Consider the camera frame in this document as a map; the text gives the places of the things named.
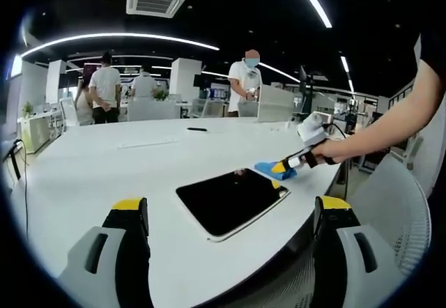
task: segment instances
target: tablet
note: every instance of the tablet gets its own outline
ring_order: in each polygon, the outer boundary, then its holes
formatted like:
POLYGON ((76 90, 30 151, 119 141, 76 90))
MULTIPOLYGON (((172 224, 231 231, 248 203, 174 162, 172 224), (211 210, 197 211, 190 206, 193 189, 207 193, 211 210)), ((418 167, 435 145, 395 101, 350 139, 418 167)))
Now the tablet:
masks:
POLYGON ((208 239, 222 241, 276 206, 289 191, 250 169, 179 187, 177 195, 208 239))

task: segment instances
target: conference table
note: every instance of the conference table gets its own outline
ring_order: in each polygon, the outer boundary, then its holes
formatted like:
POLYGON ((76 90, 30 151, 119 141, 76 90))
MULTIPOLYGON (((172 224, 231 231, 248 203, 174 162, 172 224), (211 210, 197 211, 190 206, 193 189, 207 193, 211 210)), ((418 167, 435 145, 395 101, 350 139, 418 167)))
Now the conference table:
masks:
MULTIPOLYGON (((53 277, 70 248, 101 226, 122 199, 148 199, 149 288, 155 307, 190 308, 261 269, 309 218, 339 165, 299 170, 291 192, 264 216, 222 242, 207 239, 176 194, 180 186, 296 152, 295 125, 255 118, 176 119, 71 128, 28 168, 29 244, 53 277), (207 132, 187 128, 206 128, 207 132)), ((24 230, 24 177, 12 194, 24 230)))

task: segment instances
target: man in white shirt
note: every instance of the man in white shirt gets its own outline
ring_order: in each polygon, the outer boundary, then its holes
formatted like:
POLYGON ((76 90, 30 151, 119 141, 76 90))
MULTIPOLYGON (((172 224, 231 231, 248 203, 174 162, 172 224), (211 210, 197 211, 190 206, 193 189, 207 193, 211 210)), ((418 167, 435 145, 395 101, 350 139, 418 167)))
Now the man in white shirt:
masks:
POLYGON ((148 73, 150 66, 142 66, 141 73, 133 80, 130 95, 134 98, 152 98, 157 88, 156 80, 148 73))
POLYGON ((231 82, 231 98, 229 99, 228 116, 238 117, 238 103, 253 100, 254 95, 248 91, 256 90, 262 85, 262 76, 256 66, 260 63, 260 54, 256 50, 245 53, 242 61, 235 62, 229 69, 231 82))
POLYGON ((102 67, 91 76, 90 94, 93 98, 95 124, 118 122, 121 104, 121 78, 119 71, 111 68, 112 56, 107 52, 101 60, 102 67))

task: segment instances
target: air conditioning vent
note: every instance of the air conditioning vent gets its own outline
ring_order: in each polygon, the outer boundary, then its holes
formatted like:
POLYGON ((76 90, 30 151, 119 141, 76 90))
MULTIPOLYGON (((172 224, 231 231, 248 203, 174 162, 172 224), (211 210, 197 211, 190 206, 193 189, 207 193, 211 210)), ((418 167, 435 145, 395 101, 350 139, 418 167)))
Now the air conditioning vent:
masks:
POLYGON ((185 0, 127 0, 127 14, 172 18, 185 0))

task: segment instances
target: hand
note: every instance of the hand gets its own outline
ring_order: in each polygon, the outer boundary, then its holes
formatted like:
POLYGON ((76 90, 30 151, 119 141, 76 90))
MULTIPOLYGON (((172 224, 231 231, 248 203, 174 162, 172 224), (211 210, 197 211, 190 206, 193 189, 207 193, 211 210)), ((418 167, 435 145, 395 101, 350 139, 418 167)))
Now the hand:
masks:
POLYGON ((335 163, 343 162, 347 159, 347 157, 342 156, 335 156, 333 157, 333 148, 334 146, 339 145, 338 142, 342 141, 333 141, 331 139, 328 139, 327 141, 323 142, 322 144, 319 144, 316 148, 312 150, 312 153, 314 157, 316 157, 316 160, 319 164, 325 163, 325 157, 332 157, 335 163))
POLYGON ((254 96, 252 95, 251 92, 247 92, 246 93, 246 100, 247 101, 253 101, 254 100, 254 96))
POLYGON ((100 106, 105 110, 105 111, 109 111, 110 108, 110 104, 108 102, 102 101, 102 104, 100 104, 100 106))

